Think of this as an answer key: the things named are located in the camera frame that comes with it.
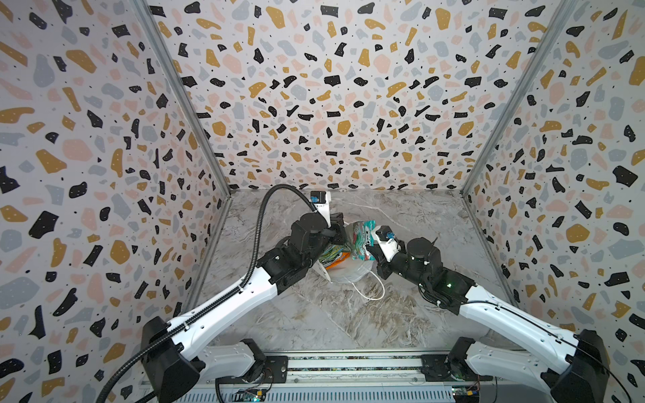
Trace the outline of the red green Fox's candy bag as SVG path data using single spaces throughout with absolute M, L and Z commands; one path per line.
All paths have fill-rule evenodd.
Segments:
M 368 248 L 374 245 L 372 232 L 376 229 L 374 220 L 357 221 L 349 225 L 349 248 L 355 260 L 374 260 Z

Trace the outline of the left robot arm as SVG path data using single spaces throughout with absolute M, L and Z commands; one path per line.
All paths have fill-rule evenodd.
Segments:
M 302 280 L 332 244 L 346 240 L 344 216 L 306 213 L 292 224 L 290 236 L 266 252 L 249 280 L 232 285 L 198 308 L 164 322 L 144 326 L 142 345 L 150 348 L 142 364 L 159 402 L 174 402 L 201 380 L 262 378 L 266 357 L 253 339 L 211 352 L 208 345 L 247 312 L 268 302 Z

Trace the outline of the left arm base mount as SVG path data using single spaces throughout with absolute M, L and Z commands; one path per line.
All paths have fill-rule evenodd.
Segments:
M 218 381 L 221 384 L 238 384 L 252 386 L 262 382 L 263 384 L 285 384 L 287 381 L 287 370 L 289 369 L 289 358 L 286 355 L 269 355 L 251 368 L 241 377 L 224 377 Z

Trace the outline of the yellow green Fox's candy bag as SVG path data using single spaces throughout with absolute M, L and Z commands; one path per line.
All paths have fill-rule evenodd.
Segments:
M 325 267 L 351 256 L 351 249 L 345 245 L 331 244 L 322 252 L 318 261 Z

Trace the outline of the white paper gift bag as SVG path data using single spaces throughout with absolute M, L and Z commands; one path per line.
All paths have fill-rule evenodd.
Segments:
M 348 223 L 345 226 L 345 231 L 347 233 L 347 243 L 346 246 L 349 248 L 349 225 Z M 343 263 L 335 266 L 330 270 L 326 270 L 319 261 L 317 261 L 312 267 L 314 272 L 320 275 L 324 280 L 327 280 L 329 283 L 337 284 L 350 284 L 356 292 L 358 292 L 364 299 L 372 302 L 381 300 L 386 294 L 386 287 L 383 283 L 383 280 L 380 280 L 379 277 L 375 274 L 373 270 L 373 262 L 375 260 L 355 260 L 348 258 Z M 368 297 L 364 294 L 358 287 L 357 283 L 362 280 L 366 275 L 372 275 L 376 278 L 378 283 L 381 286 L 381 295 L 379 297 Z

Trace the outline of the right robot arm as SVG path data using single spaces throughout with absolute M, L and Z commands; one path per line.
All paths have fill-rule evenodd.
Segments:
M 507 379 L 547 393 L 556 402 L 604 400 L 610 370 L 597 332 L 555 327 L 504 302 L 466 275 L 444 267 L 438 248 L 426 238 L 403 243 L 393 233 L 378 234 L 366 249 L 381 279 L 397 274 L 416 285 L 426 302 L 520 346 L 512 351 L 460 337 L 445 359 L 452 376 Z

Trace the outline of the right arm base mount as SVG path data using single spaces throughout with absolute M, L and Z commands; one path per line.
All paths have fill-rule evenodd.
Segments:
M 427 382 L 493 381 L 492 376 L 475 374 L 464 361 L 450 359 L 448 354 L 423 354 L 421 356 L 421 363 L 420 370 Z

